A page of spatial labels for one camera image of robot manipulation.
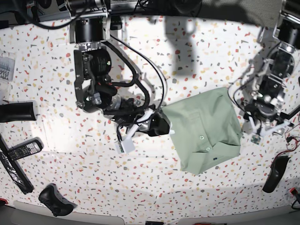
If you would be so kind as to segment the small black stick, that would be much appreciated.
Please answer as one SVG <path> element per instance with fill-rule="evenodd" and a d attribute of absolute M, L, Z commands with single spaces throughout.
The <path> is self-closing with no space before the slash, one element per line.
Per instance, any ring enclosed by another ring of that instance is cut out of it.
<path fill-rule="evenodd" d="M 300 111 L 300 105 L 299 105 L 297 108 L 295 108 L 293 111 L 291 111 L 289 114 L 286 114 L 286 113 L 282 112 L 282 113 L 280 114 L 280 117 L 281 117 L 282 119 L 290 120 L 290 119 L 291 119 L 292 117 L 294 117 L 299 111 Z"/>

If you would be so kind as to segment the grey monitor stand base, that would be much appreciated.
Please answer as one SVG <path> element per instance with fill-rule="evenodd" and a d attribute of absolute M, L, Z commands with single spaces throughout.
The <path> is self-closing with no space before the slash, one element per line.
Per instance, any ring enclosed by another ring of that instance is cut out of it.
<path fill-rule="evenodd" d="M 111 17 L 110 30 L 121 30 L 122 29 L 122 19 L 119 15 L 113 15 Z"/>

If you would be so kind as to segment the black TV remote control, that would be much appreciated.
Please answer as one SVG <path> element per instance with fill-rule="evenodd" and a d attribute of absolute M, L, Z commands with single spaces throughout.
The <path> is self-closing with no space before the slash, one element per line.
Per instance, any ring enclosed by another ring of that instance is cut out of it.
<path fill-rule="evenodd" d="M 8 150 L 8 155 L 13 161 L 39 153 L 44 145 L 39 138 L 27 140 Z"/>

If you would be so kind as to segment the black game controller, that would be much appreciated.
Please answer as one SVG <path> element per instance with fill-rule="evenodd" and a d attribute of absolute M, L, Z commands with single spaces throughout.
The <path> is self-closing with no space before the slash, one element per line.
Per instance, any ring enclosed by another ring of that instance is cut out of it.
<path fill-rule="evenodd" d="M 64 203 L 58 197 L 58 191 L 54 185 L 48 185 L 39 194 L 39 201 L 45 205 L 55 217 L 63 217 L 69 215 L 74 210 L 74 205 Z"/>

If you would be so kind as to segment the green T-shirt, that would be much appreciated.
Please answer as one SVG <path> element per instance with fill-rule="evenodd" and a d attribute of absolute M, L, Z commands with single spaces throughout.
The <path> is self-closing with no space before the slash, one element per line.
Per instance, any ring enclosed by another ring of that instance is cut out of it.
<path fill-rule="evenodd" d="M 242 130 L 226 88 L 217 88 L 162 108 L 172 123 L 181 170 L 199 175 L 240 155 Z"/>

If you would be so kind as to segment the long black bar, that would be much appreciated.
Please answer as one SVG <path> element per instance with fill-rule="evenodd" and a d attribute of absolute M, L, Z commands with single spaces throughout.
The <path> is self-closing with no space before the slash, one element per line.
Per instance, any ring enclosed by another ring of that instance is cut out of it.
<path fill-rule="evenodd" d="M 2 136 L 0 137 L 0 161 L 12 179 L 13 183 L 19 187 L 23 194 L 32 193 L 34 190 L 33 185 L 23 173 L 23 170 L 19 164 L 13 161 L 8 155 L 8 148 L 3 141 Z"/>

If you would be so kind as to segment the clear plastic parts bag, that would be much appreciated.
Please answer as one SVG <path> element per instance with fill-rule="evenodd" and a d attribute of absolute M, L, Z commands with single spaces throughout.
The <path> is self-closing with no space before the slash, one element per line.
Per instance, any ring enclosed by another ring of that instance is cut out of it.
<path fill-rule="evenodd" d="M 11 83 L 14 78 L 15 54 L 0 51 L 0 103 L 4 103 L 9 97 Z"/>

